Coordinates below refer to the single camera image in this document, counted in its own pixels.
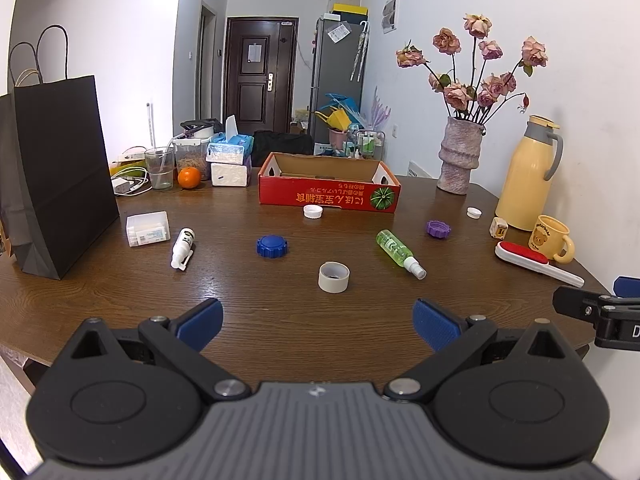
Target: white spray bottle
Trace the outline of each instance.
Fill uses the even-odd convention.
[[[195,240],[195,233],[191,229],[183,229],[178,235],[178,241],[174,245],[174,254],[171,258],[171,266],[174,269],[184,270],[193,255],[191,246]]]

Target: wooden table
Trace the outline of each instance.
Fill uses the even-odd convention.
[[[489,236],[497,199],[479,186],[467,196],[436,188],[436,181],[401,178],[395,214],[325,208],[319,220],[302,208],[260,205],[251,187],[151,191],[118,199],[120,220],[57,282],[20,272],[0,258],[0,344],[51,362],[80,322],[102,317],[112,328],[135,327],[145,317],[177,317],[205,298],[225,307],[221,333],[204,355],[255,386],[260,380],[358,381],[382,386],[424,359],[428,346],[412,327],[412,306],[429,298],[461,317],[485,314],[502,327],[526,327],[548,317],[577,348],[593,339],[591,326],[558,316],[553,291],[561,285],[499,260]],[[466,216],[466,208],[483,211]],[[127,216],[166,210],[172,241],[130,248]],[[430,219],[451,225],[447,240],[424,233]],[[196,233],[186,272],[170,255],[183,227]],[[427,269],[419,281],[376,244],[389,229]],[[269,260],[256,240],[279,234],[289,254]],[[508,240],[528,233],[510,228]],[[326,261],[351,269],[349,288],[327,294],[318,287]],[[577,262],[564,268],[605,292]]]

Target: blue bottle cap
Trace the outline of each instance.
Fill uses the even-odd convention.
[[[255,251],[265,258],[279,258],[287,254],[287,241],[278,235],[267,235],[255,244]]]

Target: green spray bottle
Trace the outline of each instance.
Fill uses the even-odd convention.
[[[391,231],[387,229],[380,231],[376,236],[376,242],[396,264],[404,267],[419,280],[423,280],[427,275],[427,271],[420,266],[418,260],[414,258],[414,254]]]

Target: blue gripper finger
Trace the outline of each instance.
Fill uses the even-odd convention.
[[[437,352],[462,335],[466,322],[437,303],[417,300],[414,303],[414,329]]]
[[[180,341],[200,352],[222,329],[224,311],[216,298],[203,301],[169,323]]]
[[[619,298],[640,298],[640,279],[619,276],[613,282],[613,293]]]

